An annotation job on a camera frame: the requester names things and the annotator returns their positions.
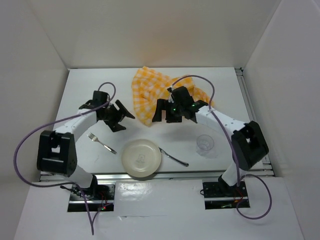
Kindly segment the yellow white checkered cloth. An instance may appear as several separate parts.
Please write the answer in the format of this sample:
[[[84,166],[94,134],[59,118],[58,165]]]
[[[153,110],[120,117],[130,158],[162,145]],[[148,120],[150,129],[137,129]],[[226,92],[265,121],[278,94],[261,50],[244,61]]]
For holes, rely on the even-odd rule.
[[[202,89],[196,87],[192,77],[172,78],[146,66],[139,68],[131,83],[133,110],[138,120],[149,127],[156,112],[158,99],[168,100],[169,88],[175,81],[174,88],[184,86],[195,101],[209,102],[210,97]]]

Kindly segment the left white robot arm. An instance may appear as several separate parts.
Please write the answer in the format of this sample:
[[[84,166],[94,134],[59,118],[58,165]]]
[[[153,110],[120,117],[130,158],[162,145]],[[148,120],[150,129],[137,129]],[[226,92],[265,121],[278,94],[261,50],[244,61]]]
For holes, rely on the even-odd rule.
[[[60,175],[64,180],[77,184],[81,194],[88,200],[99,193],[97,177],[78,165],[76,142],[98,121],[103,121],[112,132],[125,130],[119,124],[125,117],[134,119],[119,101],[88,100],[79,107],[77,117],[70,119],[54,131],[40,134],[36,167],[38,170]]]

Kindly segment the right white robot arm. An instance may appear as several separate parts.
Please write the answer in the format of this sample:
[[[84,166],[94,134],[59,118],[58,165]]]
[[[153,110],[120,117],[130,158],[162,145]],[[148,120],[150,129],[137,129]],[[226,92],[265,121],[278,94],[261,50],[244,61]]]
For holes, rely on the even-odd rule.
[[[240,185],[241,178],[269,153],[257,122],[233,119],[202,100],[178,103],[158,99],[152,121],[162,121],[163,112],[167,123],[181,123],[185,118],[225,135],[231,148],[232,163],[220,176],[218,190],[223,196],[230,196]]]

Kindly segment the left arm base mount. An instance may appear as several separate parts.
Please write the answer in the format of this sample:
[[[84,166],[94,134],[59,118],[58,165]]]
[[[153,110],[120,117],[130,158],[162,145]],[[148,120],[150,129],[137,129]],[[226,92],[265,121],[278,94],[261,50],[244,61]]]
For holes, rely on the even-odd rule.
[[[94,195],[86,194],[86,201],[90,212],[113,212],[115,199],[115,183],[99,184]],[[69,191],[67,211],[70,213],[86,212],[86,205],[80,190],[72,185],[71,187],[60,186],[61,189]]]

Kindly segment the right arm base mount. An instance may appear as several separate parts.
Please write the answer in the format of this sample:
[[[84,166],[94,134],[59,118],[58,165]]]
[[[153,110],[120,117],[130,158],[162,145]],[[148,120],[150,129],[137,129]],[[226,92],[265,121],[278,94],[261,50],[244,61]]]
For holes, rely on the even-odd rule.
[[[244,181],[240,186],[223,185],[218,181],[203,182],[199,193],[204,197],[206,210],[250,208],[247,186]]]

